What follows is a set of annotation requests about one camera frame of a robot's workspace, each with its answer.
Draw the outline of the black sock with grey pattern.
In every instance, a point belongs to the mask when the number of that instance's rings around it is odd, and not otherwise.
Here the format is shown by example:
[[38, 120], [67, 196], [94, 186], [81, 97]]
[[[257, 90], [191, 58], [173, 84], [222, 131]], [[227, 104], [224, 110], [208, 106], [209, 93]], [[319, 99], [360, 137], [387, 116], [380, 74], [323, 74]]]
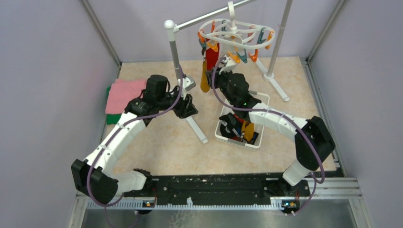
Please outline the black sock with grey pattern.
[[223, 137], [229, 139], [238, 139], [242, 137], [243, 122], [233, 113], [227, 113], [219, 117], [220, 133]]

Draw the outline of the black sock with blue pattern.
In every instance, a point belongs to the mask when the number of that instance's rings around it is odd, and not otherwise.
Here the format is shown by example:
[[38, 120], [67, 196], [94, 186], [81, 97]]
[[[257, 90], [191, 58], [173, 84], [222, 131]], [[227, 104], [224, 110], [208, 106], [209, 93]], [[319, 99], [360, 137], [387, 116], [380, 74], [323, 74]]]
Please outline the black sock with blue pattern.
[[241, 129], [238, 130], [239, 135], [234, 136], [232, 139], [236, 140], [238, 142], [243, 142], [247, 144], [254, 145], [256, 143], [256, 140], [259, 136], [259, 133], [254, 131], [254, 126], [252, 127], [246, 127], [244, 131]]

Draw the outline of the mustard yellow striped sock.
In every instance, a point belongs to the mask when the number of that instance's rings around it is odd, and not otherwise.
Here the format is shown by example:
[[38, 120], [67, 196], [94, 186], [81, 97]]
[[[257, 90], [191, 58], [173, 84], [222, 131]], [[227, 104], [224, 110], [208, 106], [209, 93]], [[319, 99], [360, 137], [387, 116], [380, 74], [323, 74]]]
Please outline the mustard yellow striped sock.
[[243, 135], [243, 139], [249, 142], [254, 135], [254, 124], [249, 121], [244, 121], [241, 127], [241, 133]]

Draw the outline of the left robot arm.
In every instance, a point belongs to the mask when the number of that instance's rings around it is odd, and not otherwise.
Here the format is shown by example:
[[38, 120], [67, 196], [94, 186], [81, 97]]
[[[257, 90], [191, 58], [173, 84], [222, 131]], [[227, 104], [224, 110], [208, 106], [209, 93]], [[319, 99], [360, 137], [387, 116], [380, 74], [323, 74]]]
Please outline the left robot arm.
[[130, 100], [109, 135], [83, 160], [76, 159], [71, 165], [77, 191], [91, 198], [101, 207], [117, 204], [116, 195], [136, 191], [140, 196], [152, 192], [149, 172], [134, 169], [123, 174], [113, 174], [113, 169], [129, 143], [156, 117], [169, 111], [180, 119], [198, 113], [188, 90], [195, 82], [182, 75], [173, 88], [167, 77], [151, 75], [140, 95]]

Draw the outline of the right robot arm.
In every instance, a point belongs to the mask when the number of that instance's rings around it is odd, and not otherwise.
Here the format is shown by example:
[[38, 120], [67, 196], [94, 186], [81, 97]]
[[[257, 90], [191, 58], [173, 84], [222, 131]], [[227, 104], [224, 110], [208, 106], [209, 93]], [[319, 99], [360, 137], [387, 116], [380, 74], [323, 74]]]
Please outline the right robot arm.
[[249, 92], [249, 84], [240, 73], [208, 71], [204, 76], [214, 93], [220, 91], [226, 101], [222, 104], [240, 119], [261, 125], [289, 138], [296, 148], [296, 159], [283, 172], [279, 191], [291, 196], [298, 183], [309, 173], [320, 169], [336, 144], [325, 122], [318, 116], [304, 119], [269, 107]]

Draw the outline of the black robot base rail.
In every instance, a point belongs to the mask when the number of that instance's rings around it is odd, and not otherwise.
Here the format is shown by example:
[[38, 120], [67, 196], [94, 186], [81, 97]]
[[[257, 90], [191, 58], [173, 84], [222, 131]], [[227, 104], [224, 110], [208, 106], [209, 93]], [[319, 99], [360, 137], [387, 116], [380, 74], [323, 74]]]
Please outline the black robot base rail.
[[142, 190], [124, 193], [126, 198], [151, 198], [158, 206], [254, 206], [271, 205], [284, 197], [289, 207], [310, 196], [307, 180], [290, 186], [280, 173], [148, 176]]

